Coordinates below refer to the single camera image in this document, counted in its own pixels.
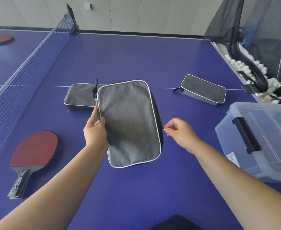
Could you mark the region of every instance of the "white label sticker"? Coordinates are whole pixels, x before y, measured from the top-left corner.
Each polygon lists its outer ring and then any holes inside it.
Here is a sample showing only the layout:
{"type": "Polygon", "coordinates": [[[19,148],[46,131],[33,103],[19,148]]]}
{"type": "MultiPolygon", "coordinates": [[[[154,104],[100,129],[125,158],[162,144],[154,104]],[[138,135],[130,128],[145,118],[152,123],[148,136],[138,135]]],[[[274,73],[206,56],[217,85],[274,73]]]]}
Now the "white label sticker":
{"type": "Polygon", "coordinates": [[[236,164],[238,167],[240,167],[239,164],[238,164],[238,161],[237,161],[237,159],[236,159],[236,156],[234,155],[234,152],[231,152],[230,154],[226,155],[226,157],[227,157],[230,161],[232,161],[234,164],[236,164]]]}

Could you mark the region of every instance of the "black mesh net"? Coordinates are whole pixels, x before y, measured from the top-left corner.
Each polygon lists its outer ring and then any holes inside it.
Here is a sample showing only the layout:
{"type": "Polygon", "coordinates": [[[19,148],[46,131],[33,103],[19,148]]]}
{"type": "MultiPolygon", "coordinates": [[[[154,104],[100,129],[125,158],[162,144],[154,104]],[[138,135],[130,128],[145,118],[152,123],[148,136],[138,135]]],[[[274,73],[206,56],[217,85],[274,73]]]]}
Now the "black mesh net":
{"type": "MultiPolygon", "coordinates": [[[[242,58],[236,46],[241,43],[255,60],[267,67],[269,78],[281,81],[281,0],[257,0],[254,6],[245,4],[245,0],[224,0],[204,38],[225,45],[236,60],[242,58]],[[241,21],[243,8],[253,8],[245,23],[241,21]]],[[[257,74],[259,89],[264,91],[265,79],[256,68],[251,70],[257,74]]]]}

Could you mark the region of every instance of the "ping pong paddle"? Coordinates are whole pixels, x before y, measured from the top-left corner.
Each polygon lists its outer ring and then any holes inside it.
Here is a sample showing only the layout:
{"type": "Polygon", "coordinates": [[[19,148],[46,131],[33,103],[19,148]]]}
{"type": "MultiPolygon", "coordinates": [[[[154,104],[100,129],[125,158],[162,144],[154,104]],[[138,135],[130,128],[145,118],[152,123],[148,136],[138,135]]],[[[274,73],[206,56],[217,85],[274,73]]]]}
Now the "ping pong paddle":
{"type": "Polygon", "coordinates": [[[0,34],[0,44],[9,43],[14,40],[14,37],[11,34],[0,34]]]}
{"type": "Polygon", "coordinates": [[[32,173],[44,168],[59,148],[59,139],[52,131],[40,131],[23,140],[10,160],[10,166],[18,178],[7,195],[9,199],[21,199],[32,173]]]}

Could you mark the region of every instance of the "transparent plastic bin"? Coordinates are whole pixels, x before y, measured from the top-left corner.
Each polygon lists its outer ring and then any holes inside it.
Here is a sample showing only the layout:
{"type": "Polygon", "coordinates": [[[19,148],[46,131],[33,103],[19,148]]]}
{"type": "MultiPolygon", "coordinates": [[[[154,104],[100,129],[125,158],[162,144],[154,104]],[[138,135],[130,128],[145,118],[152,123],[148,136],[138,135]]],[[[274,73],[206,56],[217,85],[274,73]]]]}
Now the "transparent plastic bin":
{"type": "Polygon", "coordinates": [[[281,104],[233,103],[215,131],[225,156],[233,152],[243,170],[281,182],[281,104]]]}

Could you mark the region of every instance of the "black baseboard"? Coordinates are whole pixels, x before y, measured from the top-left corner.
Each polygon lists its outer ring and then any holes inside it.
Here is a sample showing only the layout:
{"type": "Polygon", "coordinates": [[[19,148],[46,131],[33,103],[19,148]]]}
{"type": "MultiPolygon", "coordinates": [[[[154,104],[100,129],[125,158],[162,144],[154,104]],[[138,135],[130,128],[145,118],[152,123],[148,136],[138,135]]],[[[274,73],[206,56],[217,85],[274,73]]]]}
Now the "black baseboard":
{"type": "MultiPolygon", "coordinates": [[[[6,26],[0,26],[0,29],[22,30],[22,31],[51,31],[52,30],[52,28],[41,28],[41,27],[6,27],[6,26]]],[[[111,35],[138,35],[138,36],[155,36],[155,37],[171,37],[171,38],[203,38],[203,35],[159,34],[159,33],[144,33],[144,32],[125,32],[125,31],[80,30],[80,33],[111,34],[111,35]]]]}

